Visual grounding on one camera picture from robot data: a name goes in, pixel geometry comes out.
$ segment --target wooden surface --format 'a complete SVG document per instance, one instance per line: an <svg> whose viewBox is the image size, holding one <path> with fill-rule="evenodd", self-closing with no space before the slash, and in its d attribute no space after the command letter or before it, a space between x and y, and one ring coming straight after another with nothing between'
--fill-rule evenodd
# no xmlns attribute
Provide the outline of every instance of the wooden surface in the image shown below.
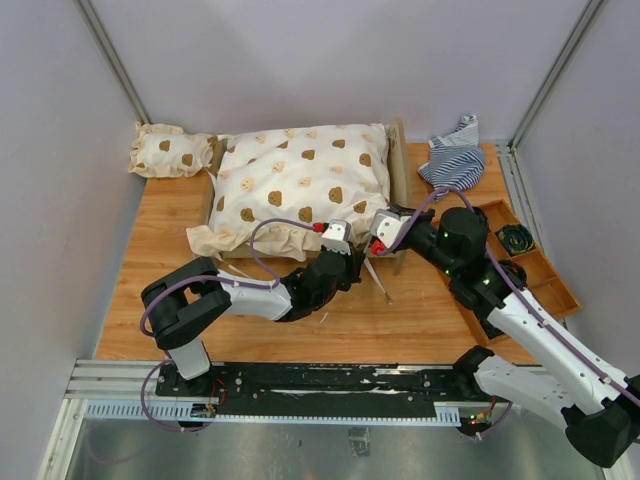
<svg viewBox="0 0 640 480"><path fill-rule="evenodd" d="M492 145L483 147L488 153L486 170L468 195L476 205L497 199L509 202L495 150ZM419 205L428 193L416 173L428 156L428 145L409 145L410 206ZM207 182L205 174L147 182L97 358L163 358L153 340L138 330L143 310L140 292L192 259L184 230L199 224ZM457 197L448 195L435 208L441 213L459 204ZM281 274L297 265L289 259L268 262ZM269 278L251 259L233 260L233 264L256 278ZM363 268L361 284L348 293L338 292L321 311L297 322L220 317L201 335L211 359L452 363L475 345L449 292L426 261L409 252L399 276L392 275L393 260L376 259L373 264L393 298L392 305ZM515 363L535 363L511 339L496 345L495 351Z"/></svg>

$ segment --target gray wall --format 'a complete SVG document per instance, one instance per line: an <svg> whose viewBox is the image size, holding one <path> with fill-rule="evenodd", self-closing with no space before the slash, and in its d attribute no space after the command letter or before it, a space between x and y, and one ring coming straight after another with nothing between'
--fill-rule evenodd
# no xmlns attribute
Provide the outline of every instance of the gray wall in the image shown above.
<svg viewBox="0 0 640 480"><path fill-rule="evenodd" d="M142 182L135 120L73 2L2 2L0 64L0 477L28 479L93 352Z"/></svg>
<svg viewBox="0 0 640 480"><path fill-rule="evenodd" d="M507 139L585 0L94 0L155 122L229 133L480 116Z"/></svg>
<svg viewBox="0 0 640 480"><path fill-rule="evenodd" d="M640 373L640 3L609 2L521 147L571 329ZM640 450L632 460L640 475Z"/></svg>

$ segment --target striped cloth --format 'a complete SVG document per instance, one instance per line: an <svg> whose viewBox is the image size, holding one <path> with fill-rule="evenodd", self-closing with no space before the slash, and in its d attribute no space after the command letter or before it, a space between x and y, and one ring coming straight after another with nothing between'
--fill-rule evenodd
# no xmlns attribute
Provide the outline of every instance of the striped cloth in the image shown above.
<svg viewBox="0 0 640 480"><path fill-rule="evenodd" d="M466 190L473 187L484 172L485 152L478 147L478 120L475 115L462 117L453 133L429 141L429 161L418 174L434 188L449 186ZM436 196L440 200L445 193Z"/></svg>

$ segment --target purple cable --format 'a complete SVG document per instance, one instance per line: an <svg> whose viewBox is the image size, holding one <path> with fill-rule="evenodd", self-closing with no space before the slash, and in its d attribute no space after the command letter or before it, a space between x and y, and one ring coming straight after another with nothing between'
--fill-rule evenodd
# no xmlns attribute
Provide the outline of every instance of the purple cable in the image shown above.
<svg viewBox="0 0 640 480"><path fill-rule="evenodd" d="M140 389L140 406L142 407L142 412L145 414L145 416L149 419L151 423L162 428L163 430L166 430L167 432L199 432L201 430L204 430L213 422L207 423L203 427L171 427L169 425L165 425L164 423L156 420L155 418L153 418L153 415L151 415L151 412L149 411L149 408L147 407L147 404L144 400L144 394L147 389L147 384L149 383L149 380L151 380L151 377L157 370L159 370L161 367L165 365L169 365L170 363L173 363L173 360L163 360L158 365L153 367L151 371L147 374L145 379L142 381L142 388Z"/></svg>
<svg viewBox="0 0 640 480"><path fill-rule="evenodd" d="M269 267L262 260L260 260L260 258L258 258L258 252L253 247L253 243L256 240L256 234L258 233L258 230L260 230L265 225L273 222L288 223L289 225L293 225L295 227L300 227L300 228L304 228L306 230L312 230L312 231L313 231L313 227L310 227L309 225L305 225L304 223L296 222L295 220L287 220L286 218L270 218L268 220L264 220L260 222L256 226L256 228L253 229L253 232L251 232L251 237L249 238L249 248L251 249L251 255L253 256L253 259L256 261L258 265L260 265L264 270L266 270L271 275L273 275L273 278L276 279L276 282L273 284L273 287L275 288L278 285L280 285L280 275L278 275L277 272L275 272L271 267Z"/></svg>
<svg viewBox="0 0 640 480"><path fill-rule="evenodd" d="M507 415L511 411L511 407L513 407L513 403L509 402L507 404L507 407L504 409L504 412L502 412L502 415L500 415L500 418L498 418L498 420L493 422L493 424L489 428L487 428L484 432L482 432L480 434L480 438L484 438L488 433L491 433L496 428L498 428L498 425L500 425L502 422L504 422L504 419L507 418Z"/></svg>
<svg viewBox="0 0 640 480"><path fill-rule="evenodd" d="M264 285L264 284L254 283L251 281L232 280L230 278L220 277L218 275L195 275L193 277L186 278L181 282L178 282L172 285L171 287L167 288L164 292L162 292L160 295L158 295L156 298L154 298L151 301L149 306L144 310L144 313L142 314L142 318L140 318L140 331L143 334L145 334L147 337L153 337L153 332L151 332L150 330L147 330L147 327L146 327L146 322L147 322L147 318L149 318L149 314L153 311L154 308L158 306L158 304L162 300L167 298L173 292L175 292L176 290L181 290L184 287L191 285L192 283L215 281L215 282L227 283L229 285L239 285L241 287L256 288L258 290L271 290L272 288L277 287L280 284L280 275L278 275L278 273L275 270L268 267L262 260L258 258L258 253L256 252L253 246L253 243L256 238L256 233L258 233L258 230L262 228L264 225L268 223L273 223L273 222L288 223L290 225L295 225L297 227L305 228L307 230L313 230L313 227L310 227L309 225L305 225L304 223L295 222L293 220L287 220L285 218L270 218L269 220L260 222L258 226L256 226L256 228L253 229L253 232L251 233L251 237L249 239L249 248L251 249L251 254L253 255L253 258L258 263L258 265L260 265L268 273L273 275L273 278L275 279L274 283L270 285Z"/></svg>
<svg viewBox="0 0 640 480"><path fill-rule="evenodd" d="M457 188L438 187L434 189L433 192L431 192L431 194L424 200L424 202L422 202L422 205L420 205L420 207L418 207L416 211L413 212L413 215L411 215L411 218L409 218L409 220L405 223L403 228L400 230L400 233L398 234L398 237L396 238L395 242L393 242L393 245L391 245L391 247L389 247L387 250L384 250L383 252L381 252L380 255L387 255L388 253L391 253L398 245L400 245L404 237L407 235L407 232L416 222L416 220L418 219L422 211L425 209L425 207L433 201L436 195L442 192L454 192L456 195L458 195L458 197L460 197L460 199L464 202L465 206L468 209L473 210L473 206L471 205L471 202L469 201L469 199ZM520 302L527 308L527 311L531 315L533 315L533 317L537 320L537 322L541 326L546 328L549 331L549 333L551 333L551 335L553 335L564 347L567 348L567 350L573 353L582 363L584 363L595 374L597 374L600 377L600 381L602 381L603 383L606 383L606 380L608 379L610 385L613 388L615 388L618 392L620 392L620 394L624 395L631 402L633 402L637 407L640 408L640 399L638 397L631 394L631 392L627 391L622 385L620 385L615 380L613 380L609 375L607 375L607 373L604 370L602 370L595 363L593 363L586 355L584 355L569 340L567 340L558 330L556 330L556 328L552 324L545 323L545 320L542 317L542 315L540 315L540 313L538 313L538 311L535 308L533 308L533 306L528 302L524 294L518 289L518 287L514 285L514 283L511 281L507 273L503 270L502 266L500 265L500 262L498 262L498 259L491 251L491 248L489 247L489 243L487 243L486 249L487 249L487 255L489 257L489 260L491 260L491 263L493 264L495 269L498 271L498 274L500 275L500 277L502 277L502 279L509 286L511 291L516 295L518 300L520 300Z"/></svg>

